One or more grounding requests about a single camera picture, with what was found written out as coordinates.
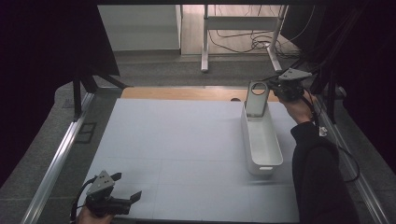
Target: table leg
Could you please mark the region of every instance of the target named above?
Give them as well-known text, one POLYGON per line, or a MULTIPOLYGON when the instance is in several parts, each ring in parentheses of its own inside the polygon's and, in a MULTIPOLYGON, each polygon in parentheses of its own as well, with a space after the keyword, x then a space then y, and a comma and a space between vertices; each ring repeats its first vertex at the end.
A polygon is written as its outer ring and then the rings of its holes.
POLYGON ((272 41, 267 48, 268 55, 270 56, 271 62, 273 64, 273 67, 276 72, 282 71, 282 67, 280 66, 280 63, 276 57, 275 47, 276 47, 277 37, 279 36, 279 33, 280 33, 280 28, 282 27, 283 20, 285 19, 285 14, 286 14, 287 8, 288 8, 287 6, 282 6, 282 10, 281 10, 279 16, 277 17, 276 28, 273 33, 272 41))
POLYGON ((201 71, 207 72, 208 70, 208 54, 209 46, 207 43, 207 5, 205 5, 205 15, 204 15, 204 43, 202 45, 202 59, 201 59, 201 71))

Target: wooden board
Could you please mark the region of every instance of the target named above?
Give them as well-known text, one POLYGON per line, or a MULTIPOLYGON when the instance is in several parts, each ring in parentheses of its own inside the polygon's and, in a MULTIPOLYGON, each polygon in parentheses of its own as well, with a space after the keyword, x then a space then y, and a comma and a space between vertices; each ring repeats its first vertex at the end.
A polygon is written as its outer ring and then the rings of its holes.
MULTIPOLYGON (((207 101, 231 101, 238 98, 246 101, 248 90, 231 89, 201 89, 201 88, 157 88, 157 87, 129 87, 121 95, 124 99, 157 99, 157 100, 207 100, 207 101)), ((269 102, 277 102, 278 99, 271 91, 268 96, 269 102)))

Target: aluminum rail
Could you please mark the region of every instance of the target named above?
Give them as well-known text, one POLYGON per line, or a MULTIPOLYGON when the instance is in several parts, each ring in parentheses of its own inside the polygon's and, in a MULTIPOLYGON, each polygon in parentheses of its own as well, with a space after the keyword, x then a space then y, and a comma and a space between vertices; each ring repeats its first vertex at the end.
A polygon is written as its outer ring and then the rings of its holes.
POLYGON ((31 201, 21 223, 37 223, 41 212, 47 202, 50 193, 52 192, 53 186, 58 179, 59 173, 61 172, 64 162, 66 161, 67 155, 70 148, 73 146, 73 142, 78 134, 79 128, 81 127, 84 119, 87 115, 88 107, 90 106, 93 99, 92 93, 87 93, 82 101, 82 114, 81 117, 76 121, 72 122, 58 147, 58 150, 53 157, 49 169, 44 175, 43 180, 40 183, 35 196, 31 201))

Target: gray carpet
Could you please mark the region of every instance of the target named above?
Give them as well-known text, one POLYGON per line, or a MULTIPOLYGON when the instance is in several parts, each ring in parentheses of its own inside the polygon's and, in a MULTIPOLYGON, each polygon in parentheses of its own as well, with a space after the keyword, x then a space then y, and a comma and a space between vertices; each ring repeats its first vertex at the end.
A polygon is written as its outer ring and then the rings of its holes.
MULTIPOLYGON (((294 60, 281 60, 288 67, 294 60)), ((250 80, 263 79, 274 75, 268 59, 248 56, 243 60, 230 58, 216 59, 209 63, 209 72, 202 74, 197 59, 166 60, 156 63, 120 63, 121 76, 117 79, 134 86, 235 86, 246 87, 250 80)), ((112 85, 96 78, 99 86, 112 85)), ((12 176, 0 189, 0 223, 19 223, 23 217, 40 181, 47 171, 53 155, 73 119, 70 107, 73 99, 71 84, 66 84, 55 93, 55 105, 48 119, 37 134, 12 176)), ((100 89, 94 97, 85 123, 95 123, 94 135, 89 141, 84 134, 78 136, 79 143, 73 145, 63 171, 52 191, 38 223, 68 223, 70 203, 83 184, 95 150, 97 149, 115 100, 120 90, 100 89)), ((376 153, 373 146, 361 134, 337 102, 336 119, 346 140, 354 148, 353 152, 374 187, 380 202, 384 205, 390 223, 396 223, 396 181, 387 165, 376 153)), ((374 223, 354 184, 349 185, 351 195, 358 207, 362 223, 374 223)))

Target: floor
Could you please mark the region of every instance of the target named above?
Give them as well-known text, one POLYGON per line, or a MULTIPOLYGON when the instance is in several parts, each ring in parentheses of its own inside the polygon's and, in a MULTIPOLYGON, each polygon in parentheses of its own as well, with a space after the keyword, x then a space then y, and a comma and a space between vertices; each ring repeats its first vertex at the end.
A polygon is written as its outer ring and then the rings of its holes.
MULTIPOLYGON (((208 6, 208 15, 212 16, 238 16, 238 17, 277 17, 280 6, 258 6, 258 5, 210 5, 208 6)), ((181 35, 181 53, 184 55, 201 54, 204 41, 204 5, 183 5, 182 35, 181 35)), ((245 53, 264 53, 264 45, 258 42, 271 41, 272 31, 229 31, 221 30, 209 31, 208 43, 209 54, 235 54, 238 52, 245 53), (258 45, 252 47, 255 39, 258 45)), ((296 53, 297 48, 287 39, 280 36, 279 43, 276 45, 284 53, 296 53)))

